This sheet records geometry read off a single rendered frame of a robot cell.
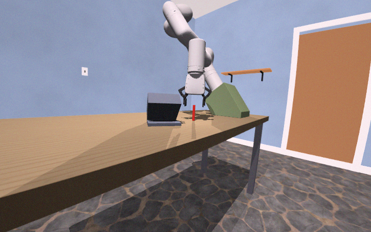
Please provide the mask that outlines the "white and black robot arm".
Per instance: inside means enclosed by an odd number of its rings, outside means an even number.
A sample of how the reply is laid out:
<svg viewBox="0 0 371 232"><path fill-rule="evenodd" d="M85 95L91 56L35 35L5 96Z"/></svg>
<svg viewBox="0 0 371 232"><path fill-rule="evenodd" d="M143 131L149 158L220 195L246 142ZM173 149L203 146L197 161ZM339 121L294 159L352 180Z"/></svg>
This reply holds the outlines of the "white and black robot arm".
<svg viewBox="0 0 371 232"><path fill-rule="evenodd" d="M191 8L186 4L176 5L172 1L167 1L163 5L163 14L166 18L164 23L166 34L177 38L188 50L187 72L203 73L211 91L219 87L223 82L213 67L213 51L206 48L206 42L200 39L188 25L193 16Z"/></svg>

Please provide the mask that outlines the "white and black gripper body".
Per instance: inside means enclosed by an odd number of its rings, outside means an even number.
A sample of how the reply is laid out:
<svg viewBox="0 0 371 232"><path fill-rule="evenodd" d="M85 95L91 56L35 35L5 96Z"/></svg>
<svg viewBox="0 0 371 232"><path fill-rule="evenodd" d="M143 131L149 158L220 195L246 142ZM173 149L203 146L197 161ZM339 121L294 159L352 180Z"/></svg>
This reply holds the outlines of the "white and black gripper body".
<svg viewBox="0 0 371 232"><path fill-rule="evenodd" d="M205 93L205 75L198 72L187 74L185 93L188 95L203 95Z"/></svg>

